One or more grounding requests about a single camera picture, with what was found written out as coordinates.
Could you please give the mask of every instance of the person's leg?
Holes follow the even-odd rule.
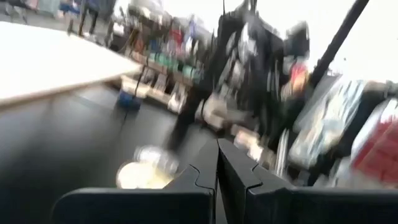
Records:
[[[21,8],[21,16],[24,22],[27,24],[27,9],[26,8]]]
[[[210,95],[211,92],[209,91],[192,87],[187,93],[187,99],[178,116],[177,123],[189,125],[195,122],[195,114],[200,102],[206,101]]]
[[[12,16],[12,5],[7,1],[6,2],[6,15],[7,16]]]
[[[79,24],[79,30],[78,30],[78,35],[82,36],[83,35],[83,26],[85,25],[85,20],[86,20],[86,16],[87,16],[87,4],[84,4],[82,6],[80,6],[80,24]]]
[[[91,19],[92,19],[91,27],[90,27],[90,30],[88,31],[88,33],[89,33],[90,35],[92,35],[92,34],[94,33],[95,25],[96,25],[96,23],[97,23],[98,11],[97,11],[97,10],[94,10],[94,9],[91,9],[91,8],[89,8],[88,10],[89,10],[89,12],[90,12]]]

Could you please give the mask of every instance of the black surface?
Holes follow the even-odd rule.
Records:
[[[208,141],[193,162],[163,189],[81,189],[60,199],[54,223],[215,223],[218,141]]]
[[[48,223],[53,203],[82,187],[115,187],[137,146],[162,145],[175,115],[142,105],[114,110],[118,93],[99,86],[0,114],[0,223]],[[176,154],[182,165],[209,139],[192,126]]]
[[[397,190],[293,187],[219,140],[218,177],[228,223],[395,223]]]

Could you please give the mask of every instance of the merchandise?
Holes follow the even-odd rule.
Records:
[[[249,151],[248,151],[248,156],[250,158],[252,158],[254,161],[260,163],[261,161],[261,156],[262,156],[262,152],[264,151],[264,149],[259,146],[258,144],[252,144],[250,145]]]
[[[238,147],[238,149],[248,150],[255,144],[258,144],[258,136],[256,136],[255,133],[245,129],[239,130],[238,133],[236,133],[234,145]]]
[[[285,55],[307,58],[310,53],[310,37],[308,24],[301,21],[286,32],[284,40]]]
[[[163,65],[163,66],[170,66],[170,64],[171,64],[170,59],[162,53],[159,53],[159,54],[150,53],[149,59],[151,61],[154,61],[154,62],[158,63],[159,65]]]
[[[136,40],[135,46],[134,46],[134,50],[136,52],[142,53],[144,51],[144,49],[145,49],[144,38],[141,34],[139,34],[139,36]]]
[[[289,160],[304,168],[317,162],[335,145],[353,119],[366,82],[340,78],[331,90],[313,105],[290,151]]]
[[[150,163],[130,162],[119,169],[116,185],[121,189],[162,189],[172,179]]]
[[[167,77],[165,75],[159,75],[155,83],[155,89],[159,91],[164,91],[167,85]]]
[[[176,113],[180,113],[181,108],[185,102],[186,95],[187,94],[185,93],[185,87],[183,85],[179,83],[174,85],[171,99],[167,103],[168,109]]]
[[[279,139],[278,151],[275,161],[274,172],[275,175],[277,175],[278,177],[284,177],[285,175],[285,169],[287,167],[286,159],[287,159],[288,141],[289,141],[289,131],[285,129]]]
[[[137,148],[134,152],[134,161],[150,163],[168,174],[175,174],[178,168],[177,158],[158,146]]]
[[[231,50],[233,50],[238,45],[242,31],[244,32],[245,39],[242,40],[240,44],[242,55],[246,55],[246,52],[251,51],[247,50],[243,53],[245,47],[247,48],[248,46],[252,46],[252,44],[250,44],[252,42],[256,43],[258,49],[266,49],[265,46],[269,44],[269,38],[267,36],[267,32],[262,26],[262,21],[255,15],[248,16],[248,18],[243,21],[237,12],[229,12],[220,17],[218,30],[217,48],[212,56],[212,58],[216,58],[216,60],[210,61],[208,68],[205,70],[205,74],[207,75],[201,82],[203,88],[211,88],[210,90],[215,88],[226,64],[231,60],[232,52],[229,50],[231,39],[234,39],[233,42],[235,43],[231,46]],[[250,40],[250,43],[244,43],[245,40]],[[259,50],[256,52],[255,56],[253,55],[253,57],[251,57],[251,83],[257,88],[260,88],[260,86],[266,86],[267,78],[264,74],[267,74],[267,70],[269,68],[264,61],[266,61],[268,53],[269,52]]]
[[[281,101],[286,101],[302,93],[310,78],[310,73],[303,59],[296,60],[291,64],[288,74],[290,74],[289,82],[280,91]]]
[[[193,78],[194,74],[196,73],[196,69],[189,65],[186,65],[182,68],[182,73],[187,78]]]
[[[193,18],[191,18],[189,21],[188,30],[185,31],[184,40],[183,40],[184,51],[186,52],[186,54],[191,53],[192,43],[195,36],[196,36],[196,24]]]
[[[398,101],[375,108],[357,135],[345,172],[337,175],[339,187],[398,187]]]
[[[164,4],[161,0],[131,0],[130,6],[150,9],[156,14],[165,13]]]
[[[149,41],[149,50],[151,52],[159,52],[160,51],[160,44],[159,41],[154,39]]]
[[[341,75],[338,77],[324,76],[321,79],[316,89],[314,89],[311,94],[310,99],[308,99],[300,114],[297,116],[293,126],[294,131],[300,132],[309,118],[313,116],[317,102],[319,102],[335,84],[338,85],[337,83],[341,81],[340,78],[342,78]]]

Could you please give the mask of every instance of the ground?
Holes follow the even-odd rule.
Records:
[[[12,17],[12,22],[18,23],[18,24],[25,24],[23,21],[22,17],[19,16],[16,12],[13,14]],[[0,2],[0,21],[6,21],[6,22],[11,22],[11,18],[7,15],[5,15],[5,5],[3,2]],[[67,19],[59,19],[59,18],[54,18],[52,15],[49,14],[44,14],[44,13],[34,13],[34,12],[28,12],[27,13],[27,24],[30,26],[37,26],[37,27],[44,27],[44,28],[50,28],[50,29],[56,29],[56,30],[66,30],[67,29],[67,24],[68,21]],[[90,28],[91,24],[91,17],[87,16],[85,26],[84,26],[84,31],[88,32],[88,29]],[[106,33],[106,28],[107,28],[108,22],[98,20],[95,33],[97,34],[98,37],[104,37]],[[78,24],[75,25],[74,30],[78,29]]]

